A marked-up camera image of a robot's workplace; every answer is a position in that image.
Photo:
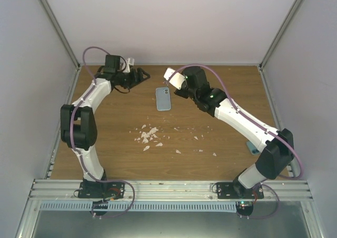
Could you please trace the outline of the light blue phone case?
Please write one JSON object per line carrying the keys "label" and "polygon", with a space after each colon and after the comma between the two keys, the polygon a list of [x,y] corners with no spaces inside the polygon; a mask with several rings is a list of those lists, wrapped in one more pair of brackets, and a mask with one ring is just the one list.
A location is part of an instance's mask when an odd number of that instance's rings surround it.
{"label": "light blue phone case", "polygon": [[155,90],[156,108],[158,111],[169,111],[171,109],[171,97],[168,87],[159,87]]}

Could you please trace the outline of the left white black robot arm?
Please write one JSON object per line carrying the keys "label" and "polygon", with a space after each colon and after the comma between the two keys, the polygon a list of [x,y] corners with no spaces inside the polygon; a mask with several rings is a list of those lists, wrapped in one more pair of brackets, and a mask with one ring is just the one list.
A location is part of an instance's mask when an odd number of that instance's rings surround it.
{"label": "left white black robot arm", "polygon": [[60,110],[61,140],[77,156],[83,171],[83,179],[93,182],[90,192],[97,198],[108,193],[106,173],[100,164],[95,148],[98,136],[95,112],[101,102],[113,90],[127,94],[132,88],[150,79],[142,68],[134,68],[132,58],[123,59],[107,54],[105,64],[93,75],[88,89],[72,104],[64,104]]}

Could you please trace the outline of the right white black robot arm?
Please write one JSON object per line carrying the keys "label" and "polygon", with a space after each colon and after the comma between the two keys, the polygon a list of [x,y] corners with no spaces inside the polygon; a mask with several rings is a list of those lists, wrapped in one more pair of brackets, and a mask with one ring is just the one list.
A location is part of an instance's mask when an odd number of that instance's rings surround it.
{"label": "right white black robot arm", "polygon": [[181,71],[168,68],[164,78],[175,87],[176,95],[190,98],[201,111],[234,128],[260,152],[257,161],[233,180],[233,192],[238,198],[246,198],[258,183],[277,178],[295,158],[289,130],[279,131],[264,124],[239,107],[225,89],[212,88],[200,65]]}

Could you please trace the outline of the white debris pile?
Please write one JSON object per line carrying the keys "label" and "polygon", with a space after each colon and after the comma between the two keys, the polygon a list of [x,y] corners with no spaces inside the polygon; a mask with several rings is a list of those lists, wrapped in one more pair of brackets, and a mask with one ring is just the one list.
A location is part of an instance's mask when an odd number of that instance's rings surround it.
{"label": "white debris pile", "polygon": [[164,128],[152,124],[143,124],[141,127],[128,130],[128,136],[131,137],[131,143],[134,143],[141,152],[163,147],[166,138]]}

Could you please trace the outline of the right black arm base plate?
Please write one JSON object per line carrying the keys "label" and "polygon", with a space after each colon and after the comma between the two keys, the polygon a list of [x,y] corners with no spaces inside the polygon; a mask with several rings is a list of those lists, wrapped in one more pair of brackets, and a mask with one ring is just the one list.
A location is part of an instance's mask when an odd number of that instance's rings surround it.
{"label": "right black arm base plate", "polygon": [[264,193],[261,186],[246,189],[239,182],[216,182],[212,185],[211,191],[217,194],[218,199],[263,199]]}

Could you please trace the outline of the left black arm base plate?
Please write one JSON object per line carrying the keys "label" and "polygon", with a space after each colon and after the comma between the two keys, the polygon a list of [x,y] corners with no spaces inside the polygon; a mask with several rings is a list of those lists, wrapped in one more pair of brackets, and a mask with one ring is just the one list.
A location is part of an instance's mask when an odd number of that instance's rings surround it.
{"label": "left black arm base plate", "polygon": [[99,183],[83,180],[74,196],[79,199],[117,200],[124,197],[125,183],[109,182]]}

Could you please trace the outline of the left aluminium corner post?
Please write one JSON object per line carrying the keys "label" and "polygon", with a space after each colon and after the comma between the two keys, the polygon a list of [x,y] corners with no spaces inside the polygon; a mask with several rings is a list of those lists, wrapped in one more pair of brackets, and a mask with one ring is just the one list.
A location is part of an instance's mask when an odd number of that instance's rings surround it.
{"label": "left aluminium corner post", "polygon": [[80,63],[78,62],[75,53],[73,52],[48,0],[38,0],[42,9],[44,10],[47,18],[49,19],[54,31],[56,32],[58,38],[60,39],[63,47],[65,48],[69,58],[71,59],[72,63],[74,64],[75,68],[79,70]]}

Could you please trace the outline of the aluminium corner post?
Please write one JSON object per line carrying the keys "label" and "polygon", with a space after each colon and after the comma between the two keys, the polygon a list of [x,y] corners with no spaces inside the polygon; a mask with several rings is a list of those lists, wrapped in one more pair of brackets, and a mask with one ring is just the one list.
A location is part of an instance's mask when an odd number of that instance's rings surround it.
{"label": "aluminium corner post", "polygon": [[44,10],[47,18],[49,19],[54,31],[56,32],[58,38],[60,39],[63,47],[65,48],[69,58],[71,59],[72,63],[74,64],[75,68],[79,70],[80,63],[78,62],[75,53],[73,52],[48,0],[38,0],[42,9]]}
{"label": "aluminium corner post", "polygon": [[269,59],[271,58],[272,54],[274,53],[275,49],[277,48],[278,44],[281,41],[281,38],[284,36],[285,32],[287,31],[288,27],[290,26],[292,20],[296,16],[297,12],[299,11],[301,5],[303,4],[304,0],[294,0],[292,3],[288,13],[286,14],[280,28],[278,29],[272,43],[270,44],[269,48],[267,49],[263,59],[258,65],[260,71],[262,71],[265,66],[267,65]]}

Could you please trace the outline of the aluminium front rail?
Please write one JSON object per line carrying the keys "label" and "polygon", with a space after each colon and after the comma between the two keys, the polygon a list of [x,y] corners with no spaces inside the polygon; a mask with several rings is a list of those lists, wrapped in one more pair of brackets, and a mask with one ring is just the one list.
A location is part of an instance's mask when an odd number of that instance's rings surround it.
{"label": "aluminium front rail", "polygon": [[[30,200],[77,200],[80,180],[35,180]],[[218,192],[215,181],[130,181],[136,201],[240,201],[232,193]],[[306,181],[274,180],[263,183],[261,201],[313,201]]]}

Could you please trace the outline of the right aluminium corner post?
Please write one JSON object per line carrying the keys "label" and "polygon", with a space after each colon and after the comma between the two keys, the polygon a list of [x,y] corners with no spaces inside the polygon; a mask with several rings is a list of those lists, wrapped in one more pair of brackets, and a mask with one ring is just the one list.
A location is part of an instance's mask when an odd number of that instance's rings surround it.
{"label": "right aluminium corner post", "polygon": [[271,58],[272,54],[274,53],[275,49],[277,48],[278,44],[281,41],[281,38],[284,36],[285,32],[287,31],[288,27],[290,26],[292,20],[296,16],[297,12],[299,11],[301,5],[303,4],[304,0],[294,0],[292,3],[288,13],[286,14],[280,28],[278,29],[272,43],[270,44],[269,48],[267,49],[263,59],[258,65],[260,71],[262,71],[265,66],[267,65],[269,59]]}

